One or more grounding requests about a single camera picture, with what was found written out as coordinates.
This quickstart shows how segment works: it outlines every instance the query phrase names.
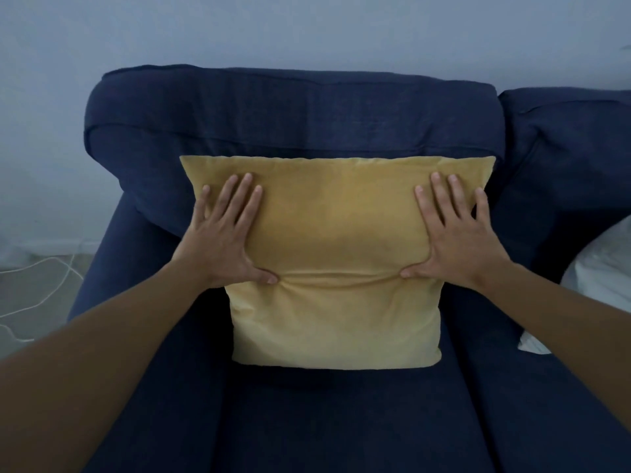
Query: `white wall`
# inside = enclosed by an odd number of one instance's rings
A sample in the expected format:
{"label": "white wall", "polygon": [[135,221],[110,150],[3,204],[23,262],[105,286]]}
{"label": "white wall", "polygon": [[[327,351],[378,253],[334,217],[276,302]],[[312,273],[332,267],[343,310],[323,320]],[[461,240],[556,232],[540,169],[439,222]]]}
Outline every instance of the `white wall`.
{"label": "white wall", "polygon": [[120,196],[83,152],[101,74],[144,63],[631,87],[631,0],[0,0],[0,233],[99,239]]}

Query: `yellow pillow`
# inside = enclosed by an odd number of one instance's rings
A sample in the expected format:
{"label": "yellow pillow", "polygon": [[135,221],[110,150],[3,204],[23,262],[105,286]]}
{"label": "yellow pillow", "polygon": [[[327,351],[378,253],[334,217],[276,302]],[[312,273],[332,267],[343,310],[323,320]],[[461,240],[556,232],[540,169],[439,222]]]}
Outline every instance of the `yellow pillow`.
{"label": "yellow pillow", "polygon": [[495,159],[281,159],[182,156],[210,203],[232,174],[264,188],[246,252],[280,278],[226,287],[233,360],[343,370],[427,367],[440,360],[442,282],[402,279],[429,255],[414,186],[458,174],[473,205]]}

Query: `back cushion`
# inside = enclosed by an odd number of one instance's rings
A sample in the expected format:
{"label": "back cushion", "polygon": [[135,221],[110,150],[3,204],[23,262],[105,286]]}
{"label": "back cushion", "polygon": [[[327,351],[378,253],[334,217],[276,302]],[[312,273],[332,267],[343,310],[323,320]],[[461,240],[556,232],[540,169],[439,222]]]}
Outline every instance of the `back cushion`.
{"label": "back cushion", "polygon": [[413,189],[430,193],[431,172],[457,174],[471,203],[494,161],[183,156],[195,192],[210,185],[210,205],[235,173],[264,188],[245,248],[280,282],[226,287],[234,360],[345,370],[438,362],[442,282],[398,275],[429,255]]}
{"label": "back cushion", "polygon": [[509,147],[489,183],[513,260],[558,282],[631,214],[631,91],[524,88],[500,96]]}
{"label": "back cushion", "polygon": [[84,141],[149,221],[182,236],[194,194],[179,156],[503,158],[495,89],[368,72],[144,66],[94,88]]}

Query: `blue sofa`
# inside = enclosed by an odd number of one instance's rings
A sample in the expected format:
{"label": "blue sofa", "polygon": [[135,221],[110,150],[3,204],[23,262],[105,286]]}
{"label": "blue sofa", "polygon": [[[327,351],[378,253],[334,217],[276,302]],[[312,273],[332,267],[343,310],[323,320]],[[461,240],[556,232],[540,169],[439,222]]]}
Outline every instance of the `blue sofa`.
{"label": "blue sofa", "polygon": [[[142,66],[90,96],[87,152],[124,194],[70,318],[167,262],[193,191],[181,154],[496,156],[487,192],[511,257],[557,281],[631,214],[631,92],[389,73]],[[521,329],[445,286],[437,365],[335,371],[231,362],[223,289],[166,338],[87,472],[627,472],[631,435]]]}

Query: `hand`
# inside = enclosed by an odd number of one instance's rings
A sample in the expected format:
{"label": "hand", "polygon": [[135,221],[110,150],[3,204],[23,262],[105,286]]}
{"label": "hand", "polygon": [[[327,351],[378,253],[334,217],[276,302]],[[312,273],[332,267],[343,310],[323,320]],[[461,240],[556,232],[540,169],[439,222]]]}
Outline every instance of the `hand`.
{"label": "hand", "polygon": [[245,239],[259,209],[263,188],[254,188],[239,215],[252,175],[248,173],[243,177],[233,197],[232,190],[238,180],[235,174],[226,181],[209,216],[206,216],[206,206],[210,188],[203,187],[193,208],[191,225],[170,262],[192,269],[193,275],[201,279],[204,289],[247,281],[278,282],[271,272],[257,269],[245,253]]}
{"label": "hand", "polygon": [[430,238],[430,257],[401,270],[401,277],[436,278],[479,291],[485,274],[495,266],[510,263],[510,258],[491,228],[484,190],[475,190],[478,209],[473,219],[457,176],[452,174],[448,180],[453,204],[440,174],[431,176],[442,219],[423,188],[416,186],[414,190]]}

